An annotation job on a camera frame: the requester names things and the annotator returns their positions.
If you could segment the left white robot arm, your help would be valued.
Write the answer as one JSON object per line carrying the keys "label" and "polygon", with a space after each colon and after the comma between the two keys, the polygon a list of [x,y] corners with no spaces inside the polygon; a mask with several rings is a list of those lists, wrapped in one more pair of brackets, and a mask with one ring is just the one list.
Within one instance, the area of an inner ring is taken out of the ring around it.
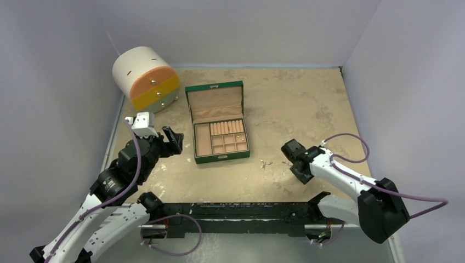
{"label": "left white robot arm", "polygon": [[124,206],[159,159],[182,153],[184,134],[175,133],[169,126],[162,130],[160,134],[152,127],[131,126],[132,139],[98,175],[78,212],[59,235],[49,244],[32,249],[33,262],[94,262],[130,230],[163,219],[165,205],[152,192]]}

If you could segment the green jewelry box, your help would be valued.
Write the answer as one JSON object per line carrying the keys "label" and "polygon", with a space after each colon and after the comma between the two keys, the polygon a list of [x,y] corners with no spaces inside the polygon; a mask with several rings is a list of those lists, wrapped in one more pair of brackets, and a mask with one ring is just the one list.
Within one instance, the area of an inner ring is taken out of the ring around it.
{"label": "green jewelry box", "polygon": [[[243,81],[211,83],[193,85],[185,88],[186,100],[192,121],[192,129],[195,123],[226,121],[230,119],[243,119],[244,114],[244,83]],[[196,158],[196,164],[205,164],[233,159],[248,158],[249,156],[233,154],[232,158],[220,159],[210,156]]]}

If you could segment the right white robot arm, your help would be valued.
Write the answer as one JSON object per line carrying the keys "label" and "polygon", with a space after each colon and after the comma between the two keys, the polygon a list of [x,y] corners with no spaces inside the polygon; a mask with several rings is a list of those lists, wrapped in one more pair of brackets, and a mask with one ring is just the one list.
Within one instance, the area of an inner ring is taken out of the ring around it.
{"label": "right white robot arm", "polygon": [[292,139],[281,147],[281,152],[292,164],[290,171],[302,184],[318,178],[348,196],[344,199],[328,192],[320,193],[309,202],[311,221],[338,219],[357,225],[378,244],[410,221],[406,205],[391,180],[376,180],[357,173],[335,161],[333,152],[323,146],[305,148]]}

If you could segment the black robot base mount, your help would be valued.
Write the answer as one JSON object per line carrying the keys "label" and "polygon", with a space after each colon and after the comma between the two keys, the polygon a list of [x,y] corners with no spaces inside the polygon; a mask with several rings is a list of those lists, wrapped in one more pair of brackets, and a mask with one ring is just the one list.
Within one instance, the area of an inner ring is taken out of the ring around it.
{"label": "black robot base mount", "polygon": [[324,242],[333,220],[314,215],[307,202],[168,203],[152,192],[138,202],[149,215],[145,238],[183,238],[187,233],[284,234]]}

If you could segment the green removable jewelry tray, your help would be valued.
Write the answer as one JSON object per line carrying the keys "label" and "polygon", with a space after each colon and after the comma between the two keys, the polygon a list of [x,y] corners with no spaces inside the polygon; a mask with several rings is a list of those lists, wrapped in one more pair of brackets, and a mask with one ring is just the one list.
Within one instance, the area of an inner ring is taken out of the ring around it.
{"label": "green removable jewelry tray", "polygon": [[215,156],[231,159],[233,154],[249,156],[250,146],[243,119],[195,123],[193,132],[196,158]]}

